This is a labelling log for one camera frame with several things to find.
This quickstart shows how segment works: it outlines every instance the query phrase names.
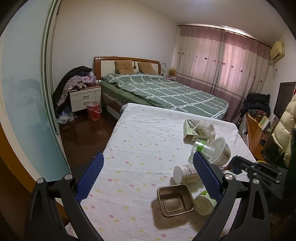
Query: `green plaid duvet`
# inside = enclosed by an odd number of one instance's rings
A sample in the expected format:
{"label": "green plaid duvet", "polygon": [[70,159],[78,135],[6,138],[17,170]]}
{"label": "green plaid duvet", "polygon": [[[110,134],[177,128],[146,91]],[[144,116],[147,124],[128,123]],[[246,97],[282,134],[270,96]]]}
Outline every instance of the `green plaid duvet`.
{"label": "green plaid duvet", "polygon": [[161,108],[221,120],[229,107],[226,100],[158,74],[108,74],[103,80]]}

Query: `book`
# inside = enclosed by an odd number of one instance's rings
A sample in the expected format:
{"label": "book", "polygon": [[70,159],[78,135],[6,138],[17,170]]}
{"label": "book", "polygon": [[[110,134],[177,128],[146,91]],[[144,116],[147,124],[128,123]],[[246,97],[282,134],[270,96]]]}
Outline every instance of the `book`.
{"label": "book", "polygon": [[258,125],[261,130],[265,131],[268,128],[269,122],[270,120],[266,116],[264,116]]}

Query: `tissue box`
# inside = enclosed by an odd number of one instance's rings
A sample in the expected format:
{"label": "tissue box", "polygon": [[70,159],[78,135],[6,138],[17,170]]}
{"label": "tissue box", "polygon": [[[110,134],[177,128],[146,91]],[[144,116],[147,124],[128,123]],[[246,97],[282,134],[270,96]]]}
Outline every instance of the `tissue box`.
{"label": "tissue box", "polygon": [[206,136],[205,131],[197,129],[191,124],[190,119],[186,119],[183,125],[183,140],[184,141],[196,141],[200,139],[202,141],[208,141],[209,137]]}

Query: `nightstand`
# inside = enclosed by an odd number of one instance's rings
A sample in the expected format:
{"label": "nightstand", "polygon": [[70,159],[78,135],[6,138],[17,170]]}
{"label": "nightstand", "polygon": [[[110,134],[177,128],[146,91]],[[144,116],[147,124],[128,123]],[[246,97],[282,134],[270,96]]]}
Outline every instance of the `nightstand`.
{"label": "nightstand", "polygon": [[89,102],[99,102],[101,104],[101,86],[92,85],[81,90],[71,90],[70,100],[72,112],[86,109]]}

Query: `plastic container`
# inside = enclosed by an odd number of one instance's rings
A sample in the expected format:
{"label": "plastic container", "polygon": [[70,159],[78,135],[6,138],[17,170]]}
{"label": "plastic container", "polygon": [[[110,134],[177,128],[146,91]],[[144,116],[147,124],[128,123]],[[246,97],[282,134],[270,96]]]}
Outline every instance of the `plastic container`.
{"label": "plastic container", "polygon": [[217,202],[211,199],[207,190],[203,191],[194,199],[195,210],[202,216],[206,216],[212,213]]}
{"label": "plastic container", "polygon": [[173,178],[176,184],[180,184],[196,182],[200,177],[193,164],[185,164],[174,168]]}
{"label": "plastic container", "polygon": [[191,149],[191,153],[189,157],[190,163],[193,163],[193,156],[194,156],[194,153],[197,151],[201,151],[210,161],[215,154],[216,148],[205,141],[197,139]]}
{"label": "plastic container", "polygon": [[157,197],[160,212],[166,218],[193,212],[195,203],[186,184],[159,187]]}
{"label": "plastic container", "polygon": [[90,120],[97,121],[101,117],[102,108],[99,102],[89,102],[86,108]]}
{"label": "plastic container", "polygon": [[224,166],[229,161],[231,156],[231,152],[229,146],[226,144],[226,140],[223,137],[219,137],[214,140],[212,146],[216,148],[216,151],[210,160],[210,163],[215,164],[218,167]]}

